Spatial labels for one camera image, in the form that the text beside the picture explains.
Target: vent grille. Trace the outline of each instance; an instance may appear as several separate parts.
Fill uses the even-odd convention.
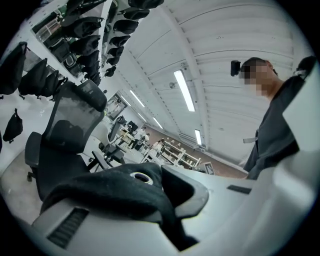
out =
[[[52,243],[65,249],[88,215],[86,209],[75,208],[47,237]]]
[[[194,138],[194,137],[190,137],[186,134],[183,134],[183,133],[179,133],[179,137],[181,140],[185,141],[185,142],[188,142],[188,143],[191,143],[191,144],[195,144],[197,145],[197,139]]]

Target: white corrugated ceiling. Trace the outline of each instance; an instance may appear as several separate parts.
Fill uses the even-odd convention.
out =
[[[122,94],[154,127],[195,139],[239,164],[251,151],[268,102],[230,76],[232,60],[269,60],[283,80],[292,74],[289,19],[268,0],[166,0],[143,19],[125,46],[116,77]],[[189,112],[174,77],[183,70],[195,105]],[[133,90],[146,106],[133,98]]]

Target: fluorescent light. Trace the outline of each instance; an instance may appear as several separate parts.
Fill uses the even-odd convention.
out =
[[[142,107],[145,107],[145,105],[142,104],[140,99],[138,99],[138,97],[134,94],[134,92],[132,90],[130,90],[130,93],[132,93],[132,95],[136,98],[136,100],[141,104]]]
[[[146,119],[144,119],[144,117],[142,115],[140,115],[139,113],[138,113],[138,115],[147,123]]]
[[[130,103],[121,95],[121,98],[131,107]]]
[[[199,145],[202,145],[200,131],[194,130],[194,132],[195,132],[196,141],[198,142]]]
[[[158,126],[163,129],[163,127],[160,125],[160,123],[157,121],[157,119],[153,118],[153,120],[158,124]]]
[[[183,97],[184,97],[186,106],[188,107],[188,110],[190,112],[195,112],[195,106],[194,106],[194,103],[191,99],[191,95],[190,95],[184,74],[182,73],[181,70],[178,70],[178,71],[174,72],[174,76],[175,76],[176,81],[179,84],[180,90],[183,94]]]

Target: ear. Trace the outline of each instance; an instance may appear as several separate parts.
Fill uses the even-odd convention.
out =
[[[266,65],[270,68],[270,69],[274,69],[274,66],[270,63],[270,61],[269,60],[266,60],[265,61],[266,62]]]

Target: black fabric headrest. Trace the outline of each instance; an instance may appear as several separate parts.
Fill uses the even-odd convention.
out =
[[[79,98],[87,102],[95,110],[99,112],[103,112],[105,110],[107,98],[99,87],[91,80],[87,80],[81,85],[75,87],[74,92],[79,96]]]

